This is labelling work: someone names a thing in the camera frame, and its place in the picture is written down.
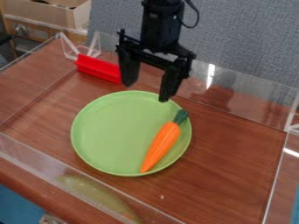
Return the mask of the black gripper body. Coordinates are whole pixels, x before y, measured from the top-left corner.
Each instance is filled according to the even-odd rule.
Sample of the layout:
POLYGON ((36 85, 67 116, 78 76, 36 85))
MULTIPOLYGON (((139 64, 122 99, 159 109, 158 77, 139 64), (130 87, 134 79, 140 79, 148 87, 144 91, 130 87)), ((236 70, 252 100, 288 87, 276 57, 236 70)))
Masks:
POLYGON ((140 40, 140 32, 138 30, 126 30, 122 28, 116 34, 119 38, 116 53, 119 49, 126 49, 139 59, 140 63, 146 63, 163 70, 171 64, 178 63, 186 72, 186 78, 190 77, 196 54, 184 48, 179 42, 167 47, 158 48, 146 45, 140 40))

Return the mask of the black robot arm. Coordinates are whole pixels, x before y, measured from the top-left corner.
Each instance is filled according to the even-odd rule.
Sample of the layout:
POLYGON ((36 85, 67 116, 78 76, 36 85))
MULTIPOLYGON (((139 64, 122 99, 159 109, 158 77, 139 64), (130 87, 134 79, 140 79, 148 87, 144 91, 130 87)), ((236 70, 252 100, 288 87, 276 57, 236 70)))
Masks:
POLYGON ((143 0, 144 7, 142 32, 138 38, 130 36, 126 29, 118 32, 118 62, 122 83, 130 87, 139 78, 140 63, 164 70, 159 101, 167 102, 176 95, 183 79, 190 77, 196 54, 179 44, 183 23, 184 4, 188 4, 200 19, 200 13, 191 0, 143 0))

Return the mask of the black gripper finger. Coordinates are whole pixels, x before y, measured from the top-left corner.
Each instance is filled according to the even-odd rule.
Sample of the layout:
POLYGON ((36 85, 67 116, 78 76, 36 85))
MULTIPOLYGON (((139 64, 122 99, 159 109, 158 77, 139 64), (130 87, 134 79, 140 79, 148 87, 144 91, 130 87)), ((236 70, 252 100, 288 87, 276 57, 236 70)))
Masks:
POLYGON ((135 84, 139 77, 140 61, 126 49, 118 50, 118 58, 122 82, 130 87, 135 84))
POLYGON ((167 102, 172 96, 176 95, 179 87, 183 83, 183 79, 186 78, 186 72, 182 67, 170 66, 166 69, 162 85, 160 85, 160 93, 159 93, 159 101, 167 102))

